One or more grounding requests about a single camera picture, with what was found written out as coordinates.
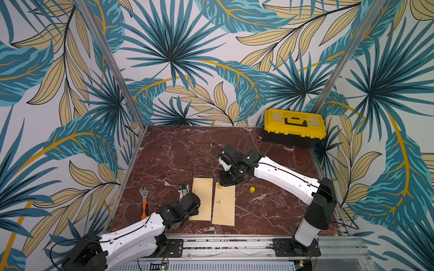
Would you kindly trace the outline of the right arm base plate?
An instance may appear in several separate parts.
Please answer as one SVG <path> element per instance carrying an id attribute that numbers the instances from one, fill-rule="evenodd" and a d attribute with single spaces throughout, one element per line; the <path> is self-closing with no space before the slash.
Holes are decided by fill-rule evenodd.
<path id="1" fill-rule="evenodd" d="M 316 257 L 321 256 L 318 240 L 304 246 L 294 238 L 275 238 L 269 248 L 274 250 L 276 257 Z"/>

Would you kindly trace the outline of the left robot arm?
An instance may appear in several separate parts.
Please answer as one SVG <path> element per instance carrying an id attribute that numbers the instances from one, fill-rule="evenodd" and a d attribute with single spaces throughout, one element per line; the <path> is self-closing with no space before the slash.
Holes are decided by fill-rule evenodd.
<path id="1" fill-rule="evenodd" d="M 81 237 L 62 260 L 63 271 L 112 271 L 134 259 L 165 252 L 165 233 L 198 214 L 200 198 L 188 193 L 173 204 L 160 206 L 147 218 L 112 233 Z"/>

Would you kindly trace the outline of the manila envelope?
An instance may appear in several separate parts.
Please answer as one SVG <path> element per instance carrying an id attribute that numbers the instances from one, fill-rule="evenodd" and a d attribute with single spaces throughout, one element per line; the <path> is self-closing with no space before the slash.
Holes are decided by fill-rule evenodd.
<path id="1" fill-rule="evenodd" d="M 218 188 L 216 184 L 212 223 L 215 225 L 235 226 L 235 186 Z"/>
<path id="2" fill-rule="evenodd" d="M 212 208 L 212 178 L 194 178 L 192 192 L 199 197 L 201 205 L 198 209 L 198 214 L 191 216 L 193 221 L 210 221 Z"/>

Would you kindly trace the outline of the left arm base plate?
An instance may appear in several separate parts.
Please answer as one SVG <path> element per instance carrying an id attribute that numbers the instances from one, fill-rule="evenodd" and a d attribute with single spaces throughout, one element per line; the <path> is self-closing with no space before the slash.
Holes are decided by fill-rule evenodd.
<path id="1" fill-rule="evenodd" d="M 157 247 L 155 256 L 157 258 L 181 258 L 183 254 L 184 240 L 183 239 L 169 239 L 164 241 Z"/>

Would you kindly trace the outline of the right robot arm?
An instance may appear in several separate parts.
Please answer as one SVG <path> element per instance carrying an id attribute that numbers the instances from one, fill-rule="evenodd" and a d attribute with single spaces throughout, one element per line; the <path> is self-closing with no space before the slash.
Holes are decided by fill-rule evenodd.
<path id="1" fill-rule="evenodd" d="M 220 186 L 242 183 L 246 176 L 268 181 L 307 204 L 307 210 L 293 237 L 274 239 L 271 248 L 277 257 L 316 257 L 321 255 L 319 233 L 327 230 L 338 203 L 333 181 L 304 176 L 271 160 L 264 154 L 249 150 L 243 154 L 232 146 L 219 154 Z"/>

